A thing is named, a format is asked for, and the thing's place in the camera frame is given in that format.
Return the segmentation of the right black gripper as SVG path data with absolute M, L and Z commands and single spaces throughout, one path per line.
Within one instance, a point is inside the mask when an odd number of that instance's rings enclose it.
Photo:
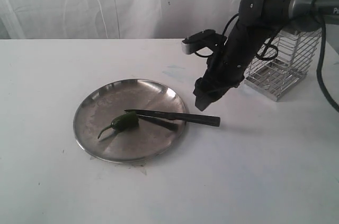
M 246 26 L 237 20 L 222 53 L 210 61 L 204 76 L 195 81 L 193 94 L 198 110 L 204 111 L 231 87 L 239 85 L 249 63 L 271 33 L 267 26 Z

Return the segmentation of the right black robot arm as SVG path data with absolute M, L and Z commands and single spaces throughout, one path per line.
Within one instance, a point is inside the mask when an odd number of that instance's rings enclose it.
M 228 23 L 229 34 L 204 30 L 185 39 L 188 53 L 209 48 L 207 69 L 195 82 L 195 106 L 200 111 L 239 86 L 253 59 L 270 61 L 269 50 L 277 50 L 274 38 L 286 27 L 298 32 L 321 30 L 338 24 L 338 0 L 241 0 L 238 13 Z

